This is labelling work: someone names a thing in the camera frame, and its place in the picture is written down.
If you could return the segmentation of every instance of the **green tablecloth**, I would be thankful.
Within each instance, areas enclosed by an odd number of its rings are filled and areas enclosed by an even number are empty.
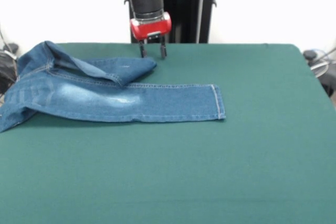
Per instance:
[[[139,55],[63,46],[80,58]],[[38,114],[0,134],[0,223],[336,223],[336,113],[296,47],[168,45],[164,61],[147,49],[158,67],[141,81],[215,83],[226,121]]]

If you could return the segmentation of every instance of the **jeans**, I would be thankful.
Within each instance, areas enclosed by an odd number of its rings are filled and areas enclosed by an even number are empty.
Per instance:
[[[152,71],[149,58],[79,60],[42,42],[18,60],[19,77],[0,107],[0,132],[36,112],[97,122],[223,120],[219,88],[136,83]]]

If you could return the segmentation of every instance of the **black cable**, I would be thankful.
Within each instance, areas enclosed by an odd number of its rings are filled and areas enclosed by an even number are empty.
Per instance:
[[[5,38],[4,38],[4,36],[3,36],[2,32],[1,32],[1,26],[0,26],[0,37],[1,37],[1,40],[3,41],[3,43],[5,44],[5,46],[8,48],[8,50],[9,50],[11,53],[13,53],[13,52],[12,52],[12,49],[11,49],[11,48],[9,47],[9,45],[6,43]]]
[[[327,52],[326,54],[324,54],[324,55],[322,55],[322,56],[316,58],[315,60],[313,60],[313,61],[311,62],[311,64],[314,64],[314,63],[318,62],[319,60],[321,60],[321,59],[323,59],[323,58],[325,58],[325,57],[331,55],[331,54],[332,54],[333,52],[335,52],[335,51],[336,51],[336,47],[333,48],[333,49],[331,49],[331,50],[330,50],[329,52]]]

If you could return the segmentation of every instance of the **jeans seam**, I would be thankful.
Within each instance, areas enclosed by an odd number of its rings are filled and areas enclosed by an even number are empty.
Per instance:
[[[31,72],[29,72],[29,73],[27,73],[27,74],[25,74],[23,76],[19,76],[18,80],[23,79],[23,78],[28,77],[28,76],[31,76],[32,74],[41,72],[43,70],[46,70],[47,68],[50,68],[49,65],[51,64],[51,62],[52,62],[53,59],[50,58],[49,54],[46,54],[46,55],[47,55],[47,63],[45,65],[43,65],[41,67],[38,67],[37,69],[34,69],[33,71],[31,71]]]
[[[31,102],[30,103],[31,105],[35,105],[35,106],[38,106],[38,107],[45,107],[43,105],[40,105],[40,104],[37,104],[37,103],[33,103]],[[17,106],[23,106],[23,107],[26,107],[28,109],[31,109],[27,106],[26,103],[17,103],[16,104]],[[8,108],[6,110],[3,110],[2,111],[2,114],[5,114],[7,111],[11,110],[12,108]],[[66,114],[74,114],[74,115],[88,115],[88,116],[97,116],[96,114],[85,114],[85,113],[77,113],[77,112],[66,112]],[[135,115],[135,114],[132,114],[132,115],[107,115],[107,116],[104,116],[104,117],[108,117],[108,118],[124,118],[124,117],[130,117],[130,116],[142,116],[144,118],[150,118],[150,117],[153,117],[153,118],[190,118],[190,117],[193,117],[193,116],[197,116],[197,117],[209,117],[209,116],[218,116],[218,114],[210,114],[210,115],[143,115],[143,114],[140,114],[140,115]]]
[[[215,90],[215,87],[213,84],[211,84],[212,91],[214,92],[215,95],[215,100],[216,100],[216,106],[217,106],[217,114],[218,114],[218,119],[220,119],[220,107],[219,107],[219,101],[218,101],[218,96]]]
[[[84,80],[72,76],[68,76],[66,74],[61,73],[53,73],[50,72],[49,69],[47,69],[47,72],[51,74],[52,76],[61,77],[68,80],[73,80],[81,83],[87,83],[87,84],[97,84],[101,86],[108,86],[108,87],[115,87],[120,88],[118,85],[110,81],[111,83],[104,83],[101,81],[91,81],[91,80]],[[196,87],[210,87],[209,84],[143,84],[143,83],[131,83],[126,86],[125,88],[153,88],[153,89],[183,89],[183,88],[196,88]]]

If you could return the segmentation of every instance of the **cable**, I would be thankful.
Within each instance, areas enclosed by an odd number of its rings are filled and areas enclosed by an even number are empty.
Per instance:
[[[4,36],[3,36],[2,32],[1,32],[1,26],[0,26],[0,37],[1,37],[1,40],[3,41],[3,43],[5,44],[5,46],[8,48],[8,50],[9,50],[11,53],[13,53],[13,52],[12,52],[12,49],[9,47],[9,45],[6,43],[6,41],[5,41],[5,39],[4,39]]]
[[[322,55],[322,56],[320,56],[320,57],[317,57],[315,60],[313,60],[311,63],[316,63],[316,62],[318,62],[319,60],[321,60],[321,59],[323,59],[323,58],[325,58],[325,57],[327,57],[327,56],[329,56],[329,55],[331,55],[333,52],[335,52],[336,51],[336,47],[335,48],[333,48],[332,50],[330,50],[329,52],[327,52],[326,54],[324,54],[324,55]]]
[[[323,66],[326,66],[326,68],[325,68],[325,70],[324,70],[323,72],[321,72],[321,73],[315,75],[316,78],[319,78],[319,77],[321,77],[322,75],[324,75],[324,74],[329,70],[329,65],[333,65],[333,64],[336,64],[336,60],[334,60],[334,61],[324,61],[324,62],[322,62],[322,63],[319,63],[319,64],[317,64],[317,65],[312,66],[312,67],[310,68],[310,70],[312,71],[312,70],[321,68],[321,67],[323,67]]]

